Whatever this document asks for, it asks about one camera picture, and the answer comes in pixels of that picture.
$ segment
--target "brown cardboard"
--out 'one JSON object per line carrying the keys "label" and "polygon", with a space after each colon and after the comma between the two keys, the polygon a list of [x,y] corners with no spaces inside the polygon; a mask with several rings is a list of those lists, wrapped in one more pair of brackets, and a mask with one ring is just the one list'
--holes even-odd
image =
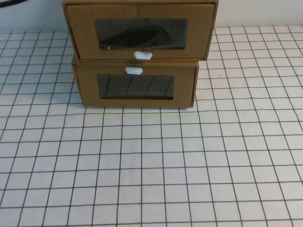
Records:
{"label": "brown cardboard", "polygon": [[[197,62],[72,62],[75,79],[79,92],[85,106],[110,106],[110,107],[149,107],[149,108],[189,108],[193,106],[196,82],[198,77]],[[143,69],[142,75],[174,76],[174,95],[172,100],[159,99],[112,99],[101,98],[98,86],[97,75],[113,76],[115,74],[127,75],[126,67],[140,67]]]}
{"label": "brown cardboard", "polygon": [[210,48],[218,0],[63,0],[63,9],[77,61],[137,61],[134,52],[138,49],[100,48],[95,27],[99,18],[186,18],[185,49],[151,50],[151,61],[203,61]]}

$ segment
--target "cardboard box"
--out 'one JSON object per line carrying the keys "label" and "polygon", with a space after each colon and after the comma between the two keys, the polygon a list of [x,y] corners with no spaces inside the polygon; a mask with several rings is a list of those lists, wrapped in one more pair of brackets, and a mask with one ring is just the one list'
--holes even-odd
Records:
{"label": "cardboard box", "polygon": [[188,108],[194,104],[198,62],[79,63],[74,58],[72,68],[85,106]]}
{"label": "cardboard box", "polygon": [[63,9],[77,61],[134,62],[135,52],[152,53],[151,61],[203,61],[218,1],[63,0]]}

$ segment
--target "stacked drawers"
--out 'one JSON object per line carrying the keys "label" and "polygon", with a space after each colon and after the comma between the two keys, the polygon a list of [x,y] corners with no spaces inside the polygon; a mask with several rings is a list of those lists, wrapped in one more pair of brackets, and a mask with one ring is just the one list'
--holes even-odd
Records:
{"label": "stacked drawers", "polygon": [[218,0],[63,0],[86,106],[187,108]]}

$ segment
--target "grid paper surface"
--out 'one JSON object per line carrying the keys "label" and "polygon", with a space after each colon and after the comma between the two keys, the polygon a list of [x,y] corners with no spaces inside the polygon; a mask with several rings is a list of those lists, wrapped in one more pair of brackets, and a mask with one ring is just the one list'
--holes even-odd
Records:
{"label": "grid paper surface", "polygon": [[85,108],[72,55],[0,33],[0,227],[303,226],[303,26],[217,28],[187,110]]}

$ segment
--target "white wall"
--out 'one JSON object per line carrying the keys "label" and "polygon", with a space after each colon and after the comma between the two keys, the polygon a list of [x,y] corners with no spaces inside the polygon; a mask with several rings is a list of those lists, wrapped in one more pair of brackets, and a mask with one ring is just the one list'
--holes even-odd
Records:
{"label": "white wall", "polygon": [[[0,9],[0,31],[66,29],[61,1]],[[216,26],[253,25],[303,25],[303,0],[220,0]]]}

